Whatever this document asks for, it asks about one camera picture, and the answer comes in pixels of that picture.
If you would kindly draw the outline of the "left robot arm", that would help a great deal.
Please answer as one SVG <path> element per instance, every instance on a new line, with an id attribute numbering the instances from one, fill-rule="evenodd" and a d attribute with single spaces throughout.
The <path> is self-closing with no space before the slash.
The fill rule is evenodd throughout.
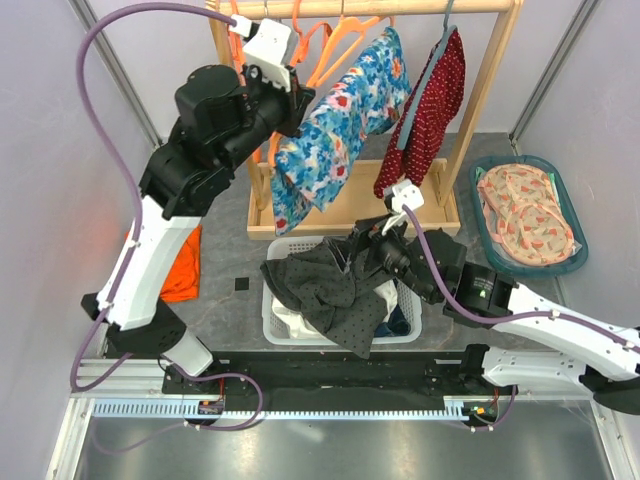
<path id="1" fill-rule="evenodd" d="M 171 267 L 235 171 L 272 134 L 293 136 L 315 91 L 291 66 L 201 67 L 177 89 L 179 116 L 168 141 L 151 155 L 134 192 L 141 220 L 132 224 L 107 284 L 82 298 L 105 322 L 117 351 L 163 356 L 198 393 L 219 382 L 210 350 L 160 298 Z"/>

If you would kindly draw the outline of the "orange hanger of black garment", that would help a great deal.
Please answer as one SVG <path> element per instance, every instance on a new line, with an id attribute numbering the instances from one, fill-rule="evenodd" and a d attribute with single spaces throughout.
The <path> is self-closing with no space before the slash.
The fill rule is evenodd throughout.
<path id="1" fill-rule="evenodd" d="M 290 65 L 292 67 L 297 66 L 299 63 L 303 62 L 306 59 L 309 53 L 311 39 L 316 32 L 322 32 L 322 47 L 325 47 L 327 45 L 329 37 L 333 33 L 331 25 L 327 22 L 317 22 L 311 27 L 310 30 L 304 33 L 298 25 L 298 16 L 300 13 L 301 3 L 301 0 L 295 0 L 292 10 L 292 28 L 298 35 L 298 45 L 290 61 Z"/>

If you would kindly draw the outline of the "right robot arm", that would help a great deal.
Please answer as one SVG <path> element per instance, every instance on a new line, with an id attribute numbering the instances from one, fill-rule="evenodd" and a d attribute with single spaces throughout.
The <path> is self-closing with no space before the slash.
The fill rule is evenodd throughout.
<path id="1" fill-rule="evenodd" d="M 459 324 L 530 339 L 544 352 L 522 354 L 470 346 L 458 381 L 477 394 L 490 385 L 589 393 L 610 409 L 639 412 L 639 331 L 596 320 L 534 292 L 512 277 L 467 261 L 467 249 L 441 230 L 405 237 L 407 224 L 388 217 L 359 220 L 349 236 L 353 255 L 391 274 L 424 302 L 442 304 Z"/>

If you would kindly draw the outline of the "blue-grey hanger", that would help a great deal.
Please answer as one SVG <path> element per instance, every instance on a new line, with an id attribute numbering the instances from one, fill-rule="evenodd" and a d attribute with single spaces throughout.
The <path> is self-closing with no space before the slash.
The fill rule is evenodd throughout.
<path id="1" fill-rule="evenodd" d="M 447 45 L 449 43 L 449 39 L 451 35 L 457 31 L 456 25 L 449 25 L 449 17 L 452 13 L 454 5 L 454 0 L 449 0 L 446 5 L 446 9 L 444 12 L 443 19 L 443 30 L 440 40 L 435 45 L 434 49 L 431 52 L 431 57 L 426 64 L 426 68 L 424 70 L 424 74 L 422 78 L 417 83 L 413 93 L 413 99 L 407 104 L 405 108 L 405 119 L 403 125 L 400 129 L 400 133 L 396 142 L 396 147 L 398 150 L 403 151 L 406 148 L 408 143 L 411 131 L 413 129 L 413 124 L 415 120 L 415 116 L 417 114 L 419 102 L 424 94 L 428 82 L 433 74 L 437 63 L 440 61 L 442 56 L 444 55 Z"/>

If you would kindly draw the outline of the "white pleated skirt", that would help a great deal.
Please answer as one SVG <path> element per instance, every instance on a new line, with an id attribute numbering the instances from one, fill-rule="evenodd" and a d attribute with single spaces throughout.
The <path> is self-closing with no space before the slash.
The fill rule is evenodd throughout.
<path id="1" fill-rule="evenodd" d="M 389 280 L 376 287 L 374 292 L 386 303 L 387 313 L 383 317 L 380 326 L 387 326 L 391 314 L 398 305 L 396 283 L 393 280 Z M 319 339 L 324 337 L 301 313 L 288 309 L 277 298 L 272 299 L 271 312 L 286 325 L 290 338 Z"/>

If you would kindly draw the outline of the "red polka dot garment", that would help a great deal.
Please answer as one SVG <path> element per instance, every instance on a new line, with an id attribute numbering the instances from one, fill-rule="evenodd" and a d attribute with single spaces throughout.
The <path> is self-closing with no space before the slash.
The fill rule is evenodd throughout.
<path id="1" fill-rule="evenodd" d="M 464 46 L 457 29 L 422 95 L 406 148 L 400 151 L 396 142 L 405 119 L 405 108 L 414 97 L 413 92 L 405 103 L 374 183 L 376 197 L 382 198 L 385 188 L 402 179 L 409 179 L 416 186 L 422 184 L 442 146 L 447 127 L 460 110 L 465 81 Z"/>

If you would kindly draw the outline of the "orange plastic hanger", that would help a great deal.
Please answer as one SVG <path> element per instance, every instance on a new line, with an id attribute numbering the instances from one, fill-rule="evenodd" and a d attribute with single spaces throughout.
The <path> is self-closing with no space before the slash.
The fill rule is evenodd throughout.
<path id="1" fill-rule="evenodd" d="M 231 12 L 233 14 L 238 14 L 238 2 L 236 0 L 230 0 L 229 3 L 231 5 Z M 234 67 L 236 68 L 238 73 L 241 73 L 245 62 L 242 37 L 236 33 L 233 33 L 231 31 L 231 28 L 228 28 L 228 40 L 231 48 Z"/>

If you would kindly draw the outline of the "blue denim skirt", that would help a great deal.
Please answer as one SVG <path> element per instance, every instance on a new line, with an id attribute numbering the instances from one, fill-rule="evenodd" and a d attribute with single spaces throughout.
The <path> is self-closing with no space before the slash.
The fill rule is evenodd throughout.
<path id="1" fill-rule="evenodd" d="M 375 330 L 375 338 L 404 337 L 411 333 L 411 324 L 406 319 L 402 309 L 397 305 L 389 315 L 389 318 L 380 323 Z"/>

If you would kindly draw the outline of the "blue floral garment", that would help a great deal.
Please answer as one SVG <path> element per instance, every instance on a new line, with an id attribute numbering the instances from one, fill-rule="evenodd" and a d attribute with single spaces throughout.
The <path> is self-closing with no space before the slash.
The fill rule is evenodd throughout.
<path id="1" fill-rule="evenodd" d="M 410 93 L 400 36 L 387 27 L 318 101 L 299 135 L 278 142 L 270 175 L 276 235 L 296 228 L 312 209 L 327 210 L 367 137 L 394 126 Z"/>

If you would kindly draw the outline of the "black dotted garment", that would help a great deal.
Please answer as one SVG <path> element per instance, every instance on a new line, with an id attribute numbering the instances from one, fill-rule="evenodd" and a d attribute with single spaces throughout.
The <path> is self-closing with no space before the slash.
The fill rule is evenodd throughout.
<path id="1" fill-rule="evenodd" d="M 367 359 L 377 328 L 397 306 L 397 288 L 385 271 L 366 271 L 366 259 L 361 252 L 343 272 L 324 240 L 309 250 L 265 260 L 260 271 L 285 308 L 336 345 Z"/>

